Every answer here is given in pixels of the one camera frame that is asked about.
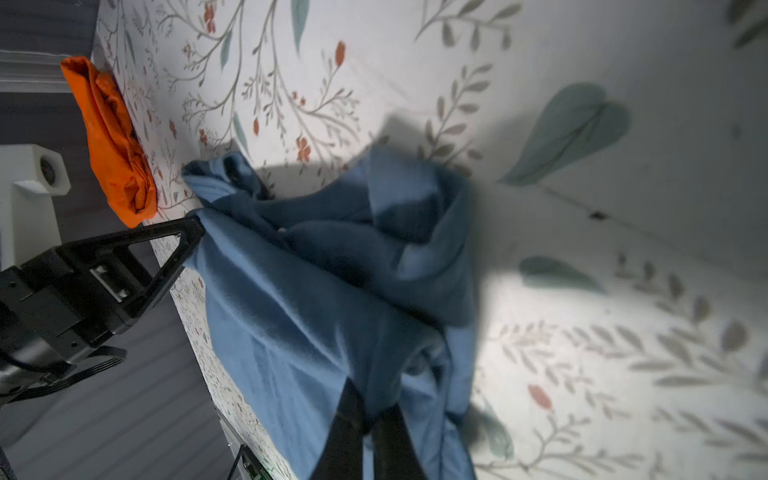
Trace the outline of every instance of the orange cloth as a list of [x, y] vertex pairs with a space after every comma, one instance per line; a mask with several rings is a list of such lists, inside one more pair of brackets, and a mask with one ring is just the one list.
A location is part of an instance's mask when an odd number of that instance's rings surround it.
[[91, 169], [109, 206], [130, 228], [154, 217], [154, 179], [114, 79], [86, 57], [63, 60], [61, 71], [83, 113]]

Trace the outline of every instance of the wall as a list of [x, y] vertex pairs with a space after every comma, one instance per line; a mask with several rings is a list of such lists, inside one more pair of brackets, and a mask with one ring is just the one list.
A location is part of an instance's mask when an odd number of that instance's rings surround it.
[[[36, 143], [61, 153], [72, 184], [54, 202], [62, 241], [124, 226], [109, 209], [88, 163], [80, 111], [71, 95], [0, 94], [0, 144]], [[149, 245], [143, 263], [157, 261]], [[0, 412], [0, 432], [30, 411], [45, 412], [5, 448], [19, 480], [225, 478], [233, 457], [170, 297], [109, 344], [128, 360], [45, 399]]]

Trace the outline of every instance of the blue cloth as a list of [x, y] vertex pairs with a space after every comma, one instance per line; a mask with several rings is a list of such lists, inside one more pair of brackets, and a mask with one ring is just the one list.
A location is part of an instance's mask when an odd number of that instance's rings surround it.
[[[298, 477], [349, 377], [368, 420], [399, 403], [430, 480], [474, 478], [457, 431], [476, 338], [466, 181], [385, 147], [291, 200], [267, 200], [237, 153], [183, 177], [204, 203], [187, 266], [205, 280], [214, 352]], [[368, 448], [365, 463], [372, 480]]]

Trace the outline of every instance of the floral bedsheet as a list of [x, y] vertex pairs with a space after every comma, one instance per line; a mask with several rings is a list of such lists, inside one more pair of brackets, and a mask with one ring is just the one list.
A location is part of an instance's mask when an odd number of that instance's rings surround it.
[[[768, 477], [763, 6], [104, 0], [93, 55], [152, 221], [200, 205], [186, 162], [231, 149], [278, 197], [374, 142], [471, 178], [479, 478], [746, 480]], [[201, 279], [172, 295], [217, 407], [292, 478], [210, 347]]]

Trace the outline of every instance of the fabric fold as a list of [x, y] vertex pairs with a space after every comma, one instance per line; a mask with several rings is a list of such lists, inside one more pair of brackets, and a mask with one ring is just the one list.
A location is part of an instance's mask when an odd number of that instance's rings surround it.
[[380, 146], [289, 200], [267, 200], [237, 153], [183, 177], [205, 206], [187, 265], [205, 280], [211, 345], [299, 478], [348, 378], [369, 420], [399, 404], [430, 480], [474, 478], [457, 425], [476, 339], [465, 179]]
[[83, 114], [91, 169], [109, 206], [131, 228], [154, 217], [154, 179], [114, 79], [86, 57], [66, 58], [61, 71]]

